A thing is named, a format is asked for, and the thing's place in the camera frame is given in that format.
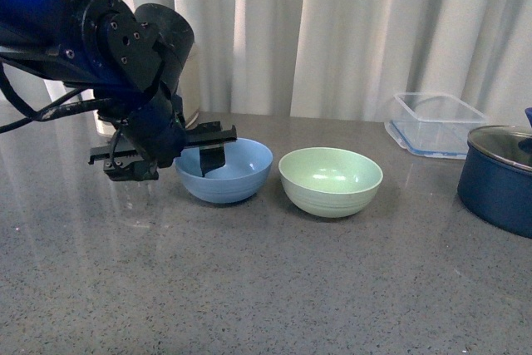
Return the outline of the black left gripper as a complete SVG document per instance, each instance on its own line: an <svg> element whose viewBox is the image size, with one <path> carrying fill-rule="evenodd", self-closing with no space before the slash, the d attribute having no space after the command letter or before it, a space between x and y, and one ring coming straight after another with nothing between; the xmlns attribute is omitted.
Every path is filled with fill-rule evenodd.
<svg viewBox="0 0 532 355"><path fill-rule="evenodd" d="M112 181L158 180L158 170L172 166L190 148L199 149L205 177L225 165L224 145L237 140L236 128L225 131L218 121L187 129L181 96L168 97L162 90L113 125L116 132L109 144L92 148L89 156L91 165L103 162L103 171Z"/></svg>

